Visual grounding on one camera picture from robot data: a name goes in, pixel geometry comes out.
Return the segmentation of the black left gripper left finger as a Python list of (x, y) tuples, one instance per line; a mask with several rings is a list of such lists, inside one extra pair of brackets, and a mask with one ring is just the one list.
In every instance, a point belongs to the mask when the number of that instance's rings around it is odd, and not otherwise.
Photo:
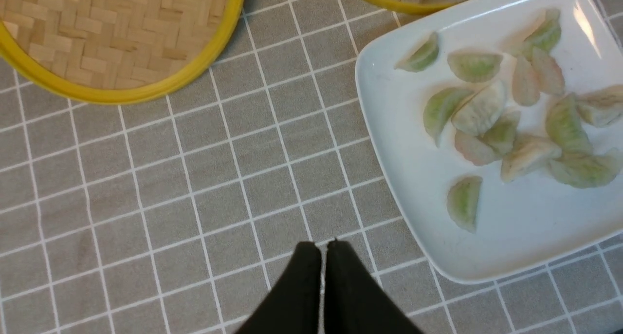
[(321, 252), (311, 241), (294, 248), (287, 267), (238, 334), (317, 334)]

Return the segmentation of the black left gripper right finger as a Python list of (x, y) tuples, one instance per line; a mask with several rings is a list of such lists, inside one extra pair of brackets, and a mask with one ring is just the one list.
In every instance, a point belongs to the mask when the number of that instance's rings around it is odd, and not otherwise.
[(326, 334), (422, 334), (366, 270), (347, 241), (327, 246)]

